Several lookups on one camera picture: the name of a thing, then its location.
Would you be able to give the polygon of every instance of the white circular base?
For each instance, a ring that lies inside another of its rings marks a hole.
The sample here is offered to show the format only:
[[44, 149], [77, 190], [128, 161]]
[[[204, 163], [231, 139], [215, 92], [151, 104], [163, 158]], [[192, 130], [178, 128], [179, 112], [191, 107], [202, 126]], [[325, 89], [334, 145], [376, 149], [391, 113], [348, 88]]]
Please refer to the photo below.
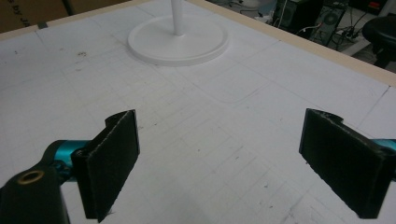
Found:
[[174, 35], [171, 16], [155, 18], [135, 27], [128, 44], [137, 58], [165, 66], [204, 63], [227, 49], [227, 31], [212, 21], [183, 16], [182, 30], [184, 35]]

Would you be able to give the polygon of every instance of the stain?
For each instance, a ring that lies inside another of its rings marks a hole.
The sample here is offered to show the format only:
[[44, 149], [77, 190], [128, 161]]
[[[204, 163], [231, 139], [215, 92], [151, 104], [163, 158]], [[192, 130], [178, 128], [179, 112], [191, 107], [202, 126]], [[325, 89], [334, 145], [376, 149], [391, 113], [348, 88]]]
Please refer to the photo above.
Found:
[[78, 54], [77, 54], [77, 56], [80, 56], [80, 57], [87, 57], [87, 52], [85, 52], [85, 51], [82, 51], [82, 52], [79, 52]]

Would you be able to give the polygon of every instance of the table surface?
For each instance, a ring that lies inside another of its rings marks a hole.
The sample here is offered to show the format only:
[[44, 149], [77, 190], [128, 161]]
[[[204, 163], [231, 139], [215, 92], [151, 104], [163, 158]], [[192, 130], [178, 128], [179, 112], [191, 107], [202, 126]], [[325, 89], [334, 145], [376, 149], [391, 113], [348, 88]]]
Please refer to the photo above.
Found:
[[[0, 185], [58, 139], [92, 139], [135, 109], [141, 155], [104, 223], [396, 223], [396, 186], [378, 219], [358, 219], [298, 152], [306, 108], [370, 138], [395, 138], [394, 74], [205, 1], [184, 12], [228, 29], [217, 59], [137, 60], [131, 30], [170, 15], [133, 1], [0, 38]], [[62, 185], [72, 223], [76, 183]]]

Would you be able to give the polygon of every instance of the white pole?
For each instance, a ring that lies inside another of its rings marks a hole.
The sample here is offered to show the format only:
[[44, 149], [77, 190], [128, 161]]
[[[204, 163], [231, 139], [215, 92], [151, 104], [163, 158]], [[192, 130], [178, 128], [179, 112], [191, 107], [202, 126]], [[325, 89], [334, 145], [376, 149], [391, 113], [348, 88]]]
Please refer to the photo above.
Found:
[[172, 0], [172, 14], [174, 21], [175, 35], [184, 35], [183, 32], [183, 12], [181, 1], [183, 0]]

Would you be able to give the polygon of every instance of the lamp base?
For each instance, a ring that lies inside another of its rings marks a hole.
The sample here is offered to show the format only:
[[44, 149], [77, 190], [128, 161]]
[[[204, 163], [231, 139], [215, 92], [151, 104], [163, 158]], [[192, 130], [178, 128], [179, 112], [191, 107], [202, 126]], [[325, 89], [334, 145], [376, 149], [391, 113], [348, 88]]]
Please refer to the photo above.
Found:
[[223, 53], [229, 35], [220, 25], [201, 17], [183, 16], [183, 35], [175, 35], [171, 16], [135, 27], [128, 37], [134, 56], [147, 63], [188, 66], [210, 61]]

